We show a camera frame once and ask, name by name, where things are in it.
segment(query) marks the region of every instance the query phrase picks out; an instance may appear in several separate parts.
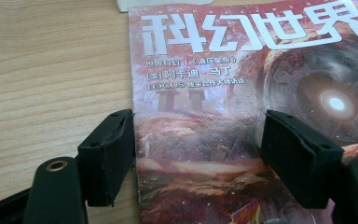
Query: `magazine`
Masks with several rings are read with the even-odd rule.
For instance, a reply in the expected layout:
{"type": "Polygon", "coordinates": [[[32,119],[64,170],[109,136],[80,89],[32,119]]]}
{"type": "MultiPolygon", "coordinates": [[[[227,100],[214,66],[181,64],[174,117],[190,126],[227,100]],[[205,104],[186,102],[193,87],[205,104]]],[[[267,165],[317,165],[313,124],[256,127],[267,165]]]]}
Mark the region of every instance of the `magazine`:
{"type": "Polygon", "coordinates": [[[132,7],[129,25],[142,223],[332,223],[259,148],[273,109],[358,158],[358,0],[132,7]]]}

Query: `wood grain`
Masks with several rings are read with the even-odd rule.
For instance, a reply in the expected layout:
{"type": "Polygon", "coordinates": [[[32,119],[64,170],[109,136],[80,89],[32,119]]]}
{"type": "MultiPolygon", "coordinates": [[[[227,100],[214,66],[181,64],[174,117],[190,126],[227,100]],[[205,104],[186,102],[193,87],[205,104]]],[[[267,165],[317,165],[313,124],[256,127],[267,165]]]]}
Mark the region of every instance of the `wood grain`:
{"type": "MultiPolygon", "coordinates": [[[[127,17],[113,0],[0,0],[0,200],[131,107],[127,17]]],[[[89,222],[138,223],[136,198],[132,167],[116,206],[89,208],[89,222]]]]}

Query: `science fiction magazine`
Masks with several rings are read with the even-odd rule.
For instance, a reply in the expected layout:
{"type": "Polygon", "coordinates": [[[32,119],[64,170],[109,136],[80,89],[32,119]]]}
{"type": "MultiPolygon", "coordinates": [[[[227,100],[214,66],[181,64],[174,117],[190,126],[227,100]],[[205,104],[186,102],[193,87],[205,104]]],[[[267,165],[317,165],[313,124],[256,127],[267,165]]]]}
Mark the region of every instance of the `science fiction magazine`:
{"type": "Polygon", "coordinates": [[[142,223],[332,222],[259,147],[273,109],[358,157],[358,0],[132,7],[129,24],[142,223]]]}

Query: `table surface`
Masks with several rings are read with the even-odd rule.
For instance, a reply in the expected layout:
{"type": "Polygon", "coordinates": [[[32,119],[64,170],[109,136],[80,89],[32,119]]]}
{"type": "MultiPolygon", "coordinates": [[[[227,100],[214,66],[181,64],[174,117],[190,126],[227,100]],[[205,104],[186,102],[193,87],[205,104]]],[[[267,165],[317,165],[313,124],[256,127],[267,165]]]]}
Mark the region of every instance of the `table surface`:
{"type": "MultiPolygon", "coordinates": [[[[74,157],[108,114],[131,108],[128,33],[114,0],[0,0],[0,200],[29,188],[42,162],[74,157]]],[[[116,206],[88,213],[90,223],[139,223],[133,167],[116,206]]]]}

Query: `metal ring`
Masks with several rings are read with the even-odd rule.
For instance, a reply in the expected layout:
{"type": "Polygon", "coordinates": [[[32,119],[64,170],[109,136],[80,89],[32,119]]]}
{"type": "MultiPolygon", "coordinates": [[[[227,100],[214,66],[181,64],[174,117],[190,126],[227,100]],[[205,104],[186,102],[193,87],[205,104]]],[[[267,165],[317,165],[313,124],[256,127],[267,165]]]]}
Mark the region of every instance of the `metal ring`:
{"type": "Polygon", "coordinates": [[[62,170],[67,165],[67,161],[54,161],[46,167],[46,170],[49,172],[56,172],[62,170]]]}

